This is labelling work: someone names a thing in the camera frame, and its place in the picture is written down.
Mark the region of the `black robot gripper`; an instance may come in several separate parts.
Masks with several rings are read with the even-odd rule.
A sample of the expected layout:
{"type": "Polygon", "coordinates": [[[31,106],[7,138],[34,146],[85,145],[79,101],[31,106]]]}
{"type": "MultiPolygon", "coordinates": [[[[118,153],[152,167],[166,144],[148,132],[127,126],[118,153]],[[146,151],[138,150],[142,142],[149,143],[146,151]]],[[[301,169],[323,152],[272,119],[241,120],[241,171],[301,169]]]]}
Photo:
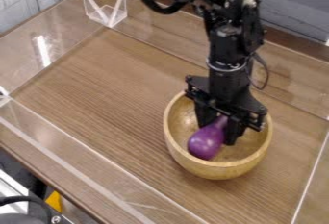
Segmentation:
{"type": "Polygon", "coordinates": [[[268,108],[251,93],[252,62],[237,64],[210,63],[209,75],[188,75],[185,96],[194,102],[198,126],[210,125],[225,115],[225,144],[233,146],[245,130],[260,132],[264,127],[268,108]]]}

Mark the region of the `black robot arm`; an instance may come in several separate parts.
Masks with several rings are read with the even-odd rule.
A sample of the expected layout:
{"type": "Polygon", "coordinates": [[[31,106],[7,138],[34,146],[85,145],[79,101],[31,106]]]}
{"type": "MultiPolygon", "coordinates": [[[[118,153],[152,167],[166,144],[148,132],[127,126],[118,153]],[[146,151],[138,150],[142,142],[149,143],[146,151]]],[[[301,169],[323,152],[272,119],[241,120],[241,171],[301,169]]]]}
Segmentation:
{"type": "Polygon", "coordinates": [[[173,14],[192,4],[204,18],[210,53],[209,75],[186,76],[185,95],[194,102],[201,127],[218,115],[228,117],[224,130],[228,145],[233,145],[247,129],[261,131],[268,108],[252,96],[253,64],[265,64],[257,49],[265,43],[260,19],[260,0],[142,0],[161,14],[173,14]]]}

